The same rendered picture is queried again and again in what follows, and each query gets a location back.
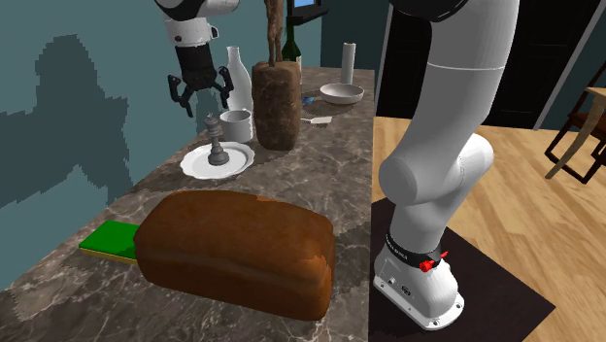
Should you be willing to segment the dark grey chess piece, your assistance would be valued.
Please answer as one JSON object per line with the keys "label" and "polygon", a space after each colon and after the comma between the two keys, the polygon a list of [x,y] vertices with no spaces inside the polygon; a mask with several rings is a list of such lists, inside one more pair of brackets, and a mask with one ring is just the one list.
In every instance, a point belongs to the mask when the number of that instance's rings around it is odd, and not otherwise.
{"label": "dark grey chess piece", "polygon": [[219,120],[212,113],[209,113],[205,118],[205,124],[208,129],[208,136],[211,138],[211,150],[208,155],[208,161],[213,166],[222,166],[229,161],[229,155],[219,142]]}

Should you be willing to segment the white bowl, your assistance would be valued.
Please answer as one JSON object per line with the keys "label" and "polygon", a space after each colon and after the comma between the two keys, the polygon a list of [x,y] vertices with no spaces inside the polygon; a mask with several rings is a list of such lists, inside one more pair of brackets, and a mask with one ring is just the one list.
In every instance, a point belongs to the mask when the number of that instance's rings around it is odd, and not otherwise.
{"label": "white bowl", "polygon": [[328,84],[320,88],[321,98],[334,105],[352,105],[360,101],[364,89],[352,84]]}

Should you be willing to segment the white cup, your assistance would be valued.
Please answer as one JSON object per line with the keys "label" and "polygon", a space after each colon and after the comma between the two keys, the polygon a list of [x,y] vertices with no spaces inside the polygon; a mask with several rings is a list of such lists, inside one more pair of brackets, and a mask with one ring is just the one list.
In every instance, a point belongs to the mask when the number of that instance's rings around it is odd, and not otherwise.
{"label": "white cup", "polygon": [[222,113],[219,121],[226,141],[247,143],[253,138],[253,116],[250,111],[230,110]]}

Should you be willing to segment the dark green wine bottle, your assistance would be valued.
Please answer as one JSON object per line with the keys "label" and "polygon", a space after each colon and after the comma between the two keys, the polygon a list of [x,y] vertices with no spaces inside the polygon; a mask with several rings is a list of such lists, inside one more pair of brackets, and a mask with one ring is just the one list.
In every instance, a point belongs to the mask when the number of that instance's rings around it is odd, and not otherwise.
{"label": "dark green wine bottle", "polygon": [[294,0],[286,0],[286,42],[282,48],[283,61],[296,62],[299,69],[302,69],[301,51],[298,48],[294,37],[294,23],[292,21],[292,8]]}

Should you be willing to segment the white plate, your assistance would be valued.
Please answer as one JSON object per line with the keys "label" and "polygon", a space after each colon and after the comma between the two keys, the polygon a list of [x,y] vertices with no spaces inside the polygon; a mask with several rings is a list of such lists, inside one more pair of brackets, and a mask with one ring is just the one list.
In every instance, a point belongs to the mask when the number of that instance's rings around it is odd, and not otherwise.
{"label": "white plate", "polygon": [[211,154],[211,144],[197,147],[187,153],[180,163],[183,172],[200,180],[225,179],[237,175],[253,164],[254,151],[245,144],[237,142],[221,142],[220,145],[228,153],[229,160],[219,166],[211,165],[208,157]]}

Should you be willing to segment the brown bread loaf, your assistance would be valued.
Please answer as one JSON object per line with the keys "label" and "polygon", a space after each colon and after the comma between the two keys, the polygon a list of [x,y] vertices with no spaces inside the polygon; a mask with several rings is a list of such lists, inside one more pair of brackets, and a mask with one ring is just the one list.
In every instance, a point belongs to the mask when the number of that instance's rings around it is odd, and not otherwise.
{"label": "brown bread loaf", "polygon": [[166,196],[134,238],[158,286],[301,321],[321,319],[334,281],[331,221],[302,207],[231,190]]}

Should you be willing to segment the light wooden table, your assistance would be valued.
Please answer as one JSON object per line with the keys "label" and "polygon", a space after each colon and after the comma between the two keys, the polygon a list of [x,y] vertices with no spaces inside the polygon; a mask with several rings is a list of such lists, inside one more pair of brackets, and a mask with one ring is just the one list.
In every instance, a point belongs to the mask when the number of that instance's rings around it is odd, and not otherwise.
{"label": "light wooden table", "polygon": [[606,110],[606,87],[587,87],[585,92],[594,95],[588,117],[583,122],[583,125],[581,126],[580,131],[573,143],[563,154],[563,156],[555,163],[555,166],[547,173],[545,176],[546,179],[551,179],[558,171],[566,166],[566,163],[587,141],[590,134],[598,125],[603,112]]}

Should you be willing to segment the brown vase with stems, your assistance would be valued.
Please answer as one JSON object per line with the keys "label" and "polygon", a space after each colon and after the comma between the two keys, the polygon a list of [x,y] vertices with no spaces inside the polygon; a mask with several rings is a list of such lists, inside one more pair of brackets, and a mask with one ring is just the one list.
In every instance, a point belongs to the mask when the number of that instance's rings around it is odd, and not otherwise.
{"label": "brown vase with stems", "polygon": [[252,68],[253,120],[258,143],[267,150],[294,148],[301,113],[301,71],[283,60],[285,0],[263,0],[267,17],[268,60]]}

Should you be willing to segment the white cylinder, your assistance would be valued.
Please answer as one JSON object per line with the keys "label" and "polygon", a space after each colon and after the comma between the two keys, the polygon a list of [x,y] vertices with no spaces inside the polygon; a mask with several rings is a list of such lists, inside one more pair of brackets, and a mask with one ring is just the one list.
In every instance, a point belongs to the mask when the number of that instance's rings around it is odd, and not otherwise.
{"label": "white cylinder", "polygon": [[355,43],[346,42],[342,49],[341,83],[351,85],[354,77]]}

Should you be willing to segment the dark robot stand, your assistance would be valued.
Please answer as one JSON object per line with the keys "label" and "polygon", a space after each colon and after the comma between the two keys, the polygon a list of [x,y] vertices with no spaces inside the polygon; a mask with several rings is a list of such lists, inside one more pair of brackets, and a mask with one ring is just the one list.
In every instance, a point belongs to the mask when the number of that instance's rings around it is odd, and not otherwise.
{"label": "dark robot stand", "polygon": [[451,325],[427,331],[377,288],[369,294],[369,342],[522,342],[555,306],[446,229],[441,247],[465,300]]}

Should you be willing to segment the white bottle vase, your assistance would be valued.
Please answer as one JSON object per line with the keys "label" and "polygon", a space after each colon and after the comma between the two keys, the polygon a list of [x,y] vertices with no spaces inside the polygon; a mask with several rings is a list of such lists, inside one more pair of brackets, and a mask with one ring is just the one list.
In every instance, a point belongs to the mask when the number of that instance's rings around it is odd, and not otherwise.
{"label": "white bottle vase", "polygon": [[236,46],[227,47],[229,71],[233,89],[229,92],[227,105],[229,110],[253,110],[252,80],[241,61],[240,50]]}

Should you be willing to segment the dark wooden chair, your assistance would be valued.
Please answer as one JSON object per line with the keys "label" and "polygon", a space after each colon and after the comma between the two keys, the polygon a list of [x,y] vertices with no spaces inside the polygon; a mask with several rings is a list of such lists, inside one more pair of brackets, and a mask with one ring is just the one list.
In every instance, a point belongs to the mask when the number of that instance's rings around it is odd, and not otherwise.
{"label": "dark wooden chair", "polygon": [[[568,114],[567,122],[560,129],[560,131],[555,136],[552,143],[546,149],[545,156],[549,159],[549,161],[551,161],[553,163],[558,162],[558,158],[553,154],[553,149],[559,143],[559,141],[565,135],[565,133],[569,131],[570,127],[576,126],[578,128],[581,128],[582,125],[588,119],[588,116],[589,116],[588,113],[580,112],[580,109],[581,109],[582,105],[584,104],[585,100],[587,99],[587,97],[588,97],[587,92],[584,92],[580,96],[575,107]],[[595,137],[596,139],[598,139],[599,143],[596,145],[595,149],[590,154],[590,156],[594,159],[594,163],[592,164],[591,168],[588,170],[587,174],[585,176],[582,176],[582,175],[578,174],[575,170],[573,170],[572,168],[567,166],[566,164],[564,164],[562,167],[562,169],[566,173],[568,173],[569,175],[571,175],[572,177],[574,177],[575,179],[577,179],[580,183],[582,183],[584,185],[586,185],[589,182],[591,177],[595,174],[595,172],[601,166],[606,165],[606,112],[602,115],[602,117],[600,118],[599,122],[597,123],[596,127],[593,129],[593,131],[591,132],[590,135]]]}

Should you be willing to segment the green flat book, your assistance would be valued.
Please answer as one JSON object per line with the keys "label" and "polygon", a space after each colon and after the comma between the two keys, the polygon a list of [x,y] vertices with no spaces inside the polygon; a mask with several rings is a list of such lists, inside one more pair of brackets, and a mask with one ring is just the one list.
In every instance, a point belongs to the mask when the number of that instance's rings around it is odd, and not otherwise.
{"label": "green flat book", "polygon": [[86,255],[136,264],[134,235],[138,225],[107,220],[97,227],[79,249]]}

